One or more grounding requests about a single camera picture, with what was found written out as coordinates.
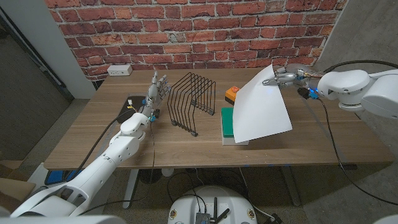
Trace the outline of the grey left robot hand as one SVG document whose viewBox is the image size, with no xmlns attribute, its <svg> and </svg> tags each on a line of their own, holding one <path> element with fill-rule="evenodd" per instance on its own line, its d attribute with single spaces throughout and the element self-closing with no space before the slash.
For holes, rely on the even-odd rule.
<svg viewBox="0 0 398 224">
<path fill-rule="evenodd" d="M 162 100 L 170 90 L 171 86 L 168 84 L 167 75 L 159 78 L 158 72 L 155 71 L 145 97 L 145 102 L 139 112 L 150 116 L 161 105 Z"/>
</svg>

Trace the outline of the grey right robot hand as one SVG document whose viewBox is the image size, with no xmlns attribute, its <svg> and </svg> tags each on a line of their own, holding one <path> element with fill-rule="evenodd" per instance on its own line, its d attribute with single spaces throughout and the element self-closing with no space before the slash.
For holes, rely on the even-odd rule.
<svg viewBox="0 0 398 224">
<path fill-rule="evenodd" d="M 314 70 L 300 63 L 291 63 L 274 71 L 270 78 L 262 81 L 263 85 L 277 85 L 279 88 L 288 86 L 304 87 L 315 90 L 325 72 Z"/>
</svg>

